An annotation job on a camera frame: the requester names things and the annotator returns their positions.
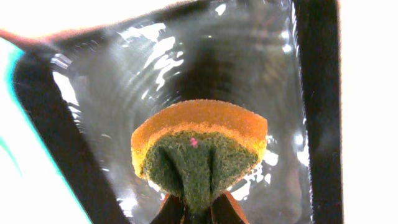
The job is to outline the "orange green sponge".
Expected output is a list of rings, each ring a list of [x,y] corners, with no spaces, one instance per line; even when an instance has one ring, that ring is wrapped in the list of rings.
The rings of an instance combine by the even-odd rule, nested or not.
[[[231,103],[179,102],[132,133],[134,172],[201,214],[262,161],[267,130],[265,118]]]

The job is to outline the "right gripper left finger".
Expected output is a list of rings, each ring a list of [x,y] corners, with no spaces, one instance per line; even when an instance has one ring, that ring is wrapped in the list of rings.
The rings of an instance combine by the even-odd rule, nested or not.
[[[185,216],[185,202],[177,196],[167,194],[162,206],[150,224],[182,224]]]

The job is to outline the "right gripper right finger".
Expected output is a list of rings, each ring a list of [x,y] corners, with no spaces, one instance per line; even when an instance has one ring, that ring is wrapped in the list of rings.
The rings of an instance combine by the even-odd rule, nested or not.
[[[230,192],[225,191],[211,206],[212,222],[215,224],[248,224],[244,210]]]

